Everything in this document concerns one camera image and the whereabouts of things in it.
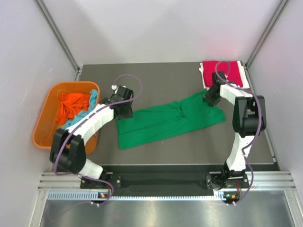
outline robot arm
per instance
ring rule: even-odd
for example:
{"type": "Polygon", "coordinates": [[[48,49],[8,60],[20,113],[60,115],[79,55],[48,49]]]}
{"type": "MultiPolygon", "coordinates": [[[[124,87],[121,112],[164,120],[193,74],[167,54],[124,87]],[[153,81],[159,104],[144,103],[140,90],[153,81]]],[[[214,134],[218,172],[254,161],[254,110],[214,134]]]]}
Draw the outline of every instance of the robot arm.
{"type": "MultiPolygon", "coordinates": [[[[223,72],[219,72],[220,77],[226,80],[223,72]]],[[[204,100],[211,105],[217,105],[221,98],[226,99],[234,106],[232,126],[235,131],[235,140],[230,156],[227,158],[221,172],[220,181],[227,182],[234,179],[242,180],[245,176],[246,163],[242,148],[247,146],[254,138],[258,119],[261,117],[261,131],[266,128],[265,101],[263,96],[257,96],[261,106],[262,116],[258,116],[256,102],[251,94],[243,90],[235,89],[224,84],[216,73],[213,73],[213,86],[205,93],[204,100]]],[[[245,149],[245,156],[250,152],[250,147],[245,149]]]]}
{"type": "Polygon", "coordinates": [[[50,161],[55,163],[64,140],[72,133],[68,146],[59,157],[58,166],[73,174],[80,174],[94,179],[103,179],[106,172],[103,168],[86,159],[85,144],[103,125],[114,118],[127,119],[133,117],[131,103],[107,106],[116,102],[128,100],[133,91],[119,86],[110,98],[104,98],[95,109],[77,124],[63,130],[58,129],[53,137],[50,161]]]}

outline orange plastic tub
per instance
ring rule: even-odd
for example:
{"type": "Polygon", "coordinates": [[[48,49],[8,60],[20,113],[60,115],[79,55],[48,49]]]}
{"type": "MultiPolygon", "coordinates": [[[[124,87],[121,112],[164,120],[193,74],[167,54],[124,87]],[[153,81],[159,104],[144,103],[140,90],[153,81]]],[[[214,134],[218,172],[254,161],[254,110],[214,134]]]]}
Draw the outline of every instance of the orange plastic tub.
{"type": "MultiPolygon", "coordinates": [[[[94,82],[62,82],[53,86],[47,95],[34,130],[34,144],[39,148],[50,150],[53,142],[54,132],[63,126],[62,124],[59,125],[56,122],[56,117],[60,107],[59,95],[73,92],[89,94],[92,89],[96,89],[98,91],[96,101],[97,104],[100,100],[100,88],[94,82]]],[[[86,143],[85,152],[87,155],[95,150],[97,139],[98,132],[96,137],[92,136],[86,143]]]]}

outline gray table surface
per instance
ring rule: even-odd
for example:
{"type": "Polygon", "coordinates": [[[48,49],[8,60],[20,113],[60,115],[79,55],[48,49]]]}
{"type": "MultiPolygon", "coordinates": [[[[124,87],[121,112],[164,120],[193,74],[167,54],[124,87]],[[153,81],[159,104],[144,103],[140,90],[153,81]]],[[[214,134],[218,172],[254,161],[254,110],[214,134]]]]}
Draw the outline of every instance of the gray table surface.
{"type": "MultiPolygon", "coordinates": [[[[203,89],[198,62],[84,65],[81,81],[93,81],[101,97],[112,95],[111,85],[121,74],[136,75],[143,83],[142,95],[133,102],[133,110],[180,101],[203,89]]],[[[139,92],[139,83],[130,77],[118,85],[139,92]]],[[[100,165],[152,164],[222,164],[232,150],[235,133],[232,129],[233,106],[222,100],[218,107],[227,120],[211,127],[192,131],[174,138],[156,141],[135,148],[120,150],[116,122],[101,128],[96,150],[88,158],[100,165]]],[[[264,133],[253,145],[249,161],[254,164],[273,163],[264,133]]]]}
{"type": "Polygon", "coordinates": [[[81,204],[60,217],[77,203],[47,201],[41,227],[294,227],[284,192],[250,192],[236,207],[222,201],[81,204]]]}

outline green shirt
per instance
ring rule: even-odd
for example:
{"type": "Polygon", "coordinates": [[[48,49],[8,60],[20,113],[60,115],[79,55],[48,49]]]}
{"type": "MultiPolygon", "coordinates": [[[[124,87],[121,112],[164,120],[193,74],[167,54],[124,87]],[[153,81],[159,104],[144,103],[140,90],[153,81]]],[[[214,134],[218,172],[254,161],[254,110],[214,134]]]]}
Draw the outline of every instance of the green shirt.
{"type": "Polygon", "coordinates": [[[117,121],[119,148],[132,148],[225,121],[222,110],[203,100],[206,91],[179,102],[137,110],[133,118],[117,121]]]}

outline dark gray tabletop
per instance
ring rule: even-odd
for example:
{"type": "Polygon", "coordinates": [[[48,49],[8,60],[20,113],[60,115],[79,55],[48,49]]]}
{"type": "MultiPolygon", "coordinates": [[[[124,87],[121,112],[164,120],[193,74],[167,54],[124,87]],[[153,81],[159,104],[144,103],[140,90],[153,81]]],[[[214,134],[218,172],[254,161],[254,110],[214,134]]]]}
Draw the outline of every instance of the dark gray tabletop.
{"type": "MultiPolygon", "coordinates": [[[[203,89],[198,62],[84,65],[81,81],[93,81],[101,90],[101,98],[110,97],[111,85],[121,74],[134,74],[143,83],[142,95],[133,102],[133,110],[180,101],[203,89]]],[[[119,80],[139,92],[138,82],[130,77],[119,80]]],[[[96,150],[89,159],[101,165],[143,164],[222,164],[232,150],[235,133],[232,129],[233,106],[222,100],[227,121],[174,138],[156,141],[135,148],[120,150],[116,122],[101,128],[96,150]]],[[[262,133],[253,145],[249,160],[254,164],[273,163],[267,139],[262,133]]]]}

